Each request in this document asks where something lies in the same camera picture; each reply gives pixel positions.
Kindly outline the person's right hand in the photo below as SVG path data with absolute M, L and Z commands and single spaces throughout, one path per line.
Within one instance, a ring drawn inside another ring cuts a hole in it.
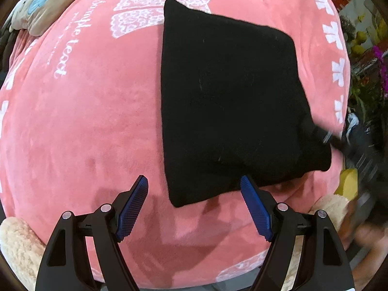
M 366 257 L 352 270 L 355 290 L 363 290 L 371 281 L 387 256 L 387 228 L 378 227 L 370 223 L 363 223 L 354 229 L 351 225 L 356 200 L 347 205 L 347 214 L 338 230 L 338 235 L 344 249 L 355 242 L 370 251 Z

